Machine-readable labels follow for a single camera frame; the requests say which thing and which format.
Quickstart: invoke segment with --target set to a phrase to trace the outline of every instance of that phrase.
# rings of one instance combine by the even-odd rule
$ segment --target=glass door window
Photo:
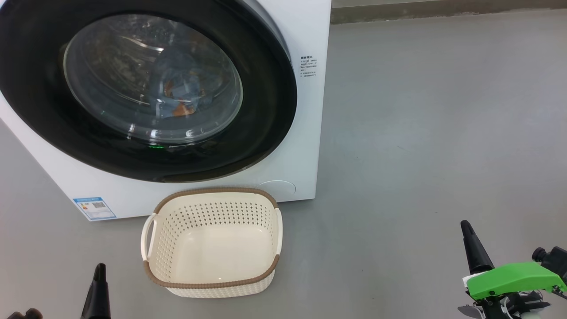
[[[64,55],[67,84],[90,114],[128,137],[195,143],[225,129],[243,100],[227,54],[185,24],[116,15],[77,33]]]

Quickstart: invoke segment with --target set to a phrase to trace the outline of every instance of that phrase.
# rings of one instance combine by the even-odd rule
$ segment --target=concrete floor
[[[331,27],[318,197],[282,205],[272,285],[226,300],[149,281],[144,219],[89,223],[0,125],[0,317],[79,317],[104,262],[114,318],[464,318],[460,220],[497,265],[567,247],[566,83],[567,11]]]
[[[376,6],[388,3],[420,2],[429,0],[333,0],[333,8],[355,7],[355,6]]]

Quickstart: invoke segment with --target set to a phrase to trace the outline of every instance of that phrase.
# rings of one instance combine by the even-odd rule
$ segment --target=washing machine door
[[[273,151],[295,115],[282,37],[240,0],[8,0],[0,90],[37,134],[98,169],[217,178]]]

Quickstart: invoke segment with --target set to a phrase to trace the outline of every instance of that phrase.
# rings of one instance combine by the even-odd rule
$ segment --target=laundry basket
[[[141,239],[148,277],[178,296],[194,298],[263,291],[274,278],[281,246],[282,219],[276,201],[249,188],[168,196],[146,220]]]

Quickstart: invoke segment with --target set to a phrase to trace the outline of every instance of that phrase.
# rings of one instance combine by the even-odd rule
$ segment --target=front-loading washing machine
[[[89,220],[315,197],[331,0],[0,0],[0,117]]]

